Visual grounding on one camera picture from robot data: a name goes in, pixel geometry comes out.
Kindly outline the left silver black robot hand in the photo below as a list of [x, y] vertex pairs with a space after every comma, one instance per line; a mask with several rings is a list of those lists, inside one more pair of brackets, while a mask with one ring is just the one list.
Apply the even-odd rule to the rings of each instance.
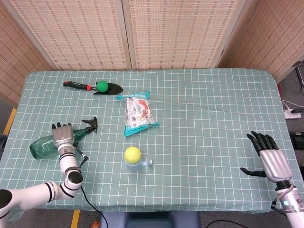
[[72, 130], [72, 124], [61, 125], [60, 122], [57, 125], [52, 124], [53, 143], [55, 147], [59, 147], [62, 144], [71, 144], [75, 142], [74, 133]]

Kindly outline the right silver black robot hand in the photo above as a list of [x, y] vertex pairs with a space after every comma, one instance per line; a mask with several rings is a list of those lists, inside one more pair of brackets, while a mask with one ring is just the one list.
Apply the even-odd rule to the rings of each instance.
[[277, 185], [289, 184], [293, 177], [293, 172], [285, 154], [278, 148], [275, 140], [268, 134], [254, 131], [251, 134], [247, 134], [247, 138], [252, 142], [260, 158], [263, 170], [249, 171], [243, 167], [240, 170], [248, 176], [267, 178]]

